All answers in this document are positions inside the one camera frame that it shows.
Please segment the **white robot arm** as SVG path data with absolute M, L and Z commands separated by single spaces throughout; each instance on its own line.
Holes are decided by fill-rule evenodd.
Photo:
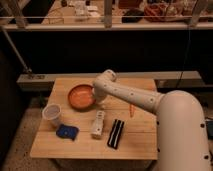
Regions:
M 93 94 L 97 102 L 111 95 L 156 116 L 158 171 L 211 171 L 204 112 L 192 94 L 125 86 L 112 70 L 96 77 Z

